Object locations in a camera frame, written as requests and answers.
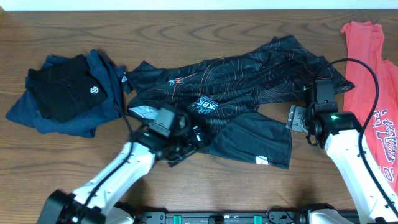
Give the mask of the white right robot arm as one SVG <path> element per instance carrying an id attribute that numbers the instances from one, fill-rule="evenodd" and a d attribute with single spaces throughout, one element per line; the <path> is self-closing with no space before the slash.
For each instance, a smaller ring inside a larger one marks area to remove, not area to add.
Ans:
<path id="1" fill-rule="evenodd" d="M 337 166 L 354 201 L 360 223 L 397 223 L 397 194 L 382 176 L 352 112 L 335 101 L 313 102 L 289 111 L 287 128 L 315 138 Z"/>

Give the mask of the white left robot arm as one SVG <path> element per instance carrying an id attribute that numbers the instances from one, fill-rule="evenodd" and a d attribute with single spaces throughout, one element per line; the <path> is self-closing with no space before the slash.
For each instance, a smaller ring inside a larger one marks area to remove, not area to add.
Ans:
<path id="1" fill-rule="evenodd" d="M 176 166 L 205 146 L 203 130 L 187 117 L 176 126 L 151 122 L 129 133 L 121 152 L 89 182 L 66 194 L 49 195 L 38 223 L 134 223 L 119 199 L 159 161 Z"/>

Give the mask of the black orange-patterned t-shirt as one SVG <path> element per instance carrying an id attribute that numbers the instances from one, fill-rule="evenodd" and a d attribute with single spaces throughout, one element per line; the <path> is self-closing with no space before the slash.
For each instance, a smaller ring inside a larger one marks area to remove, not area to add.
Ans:
<path id="1" fill-rule="evenodd" d="M 239 162 L 288 169 L 292 137 L 284 123 L 259 107 L 302 101 L 315 80 L 330 81 L 334 94 L 354 88 L 325 57 L 316 56 L 289 35 L 243 55 L 204 60 L 180 68 L 156 68 L 142 62 L 121 79 L 135 92 L 127 112 L 154 119 L 168 104 L 186 112 L 206 137 L 203 152 Z"/>

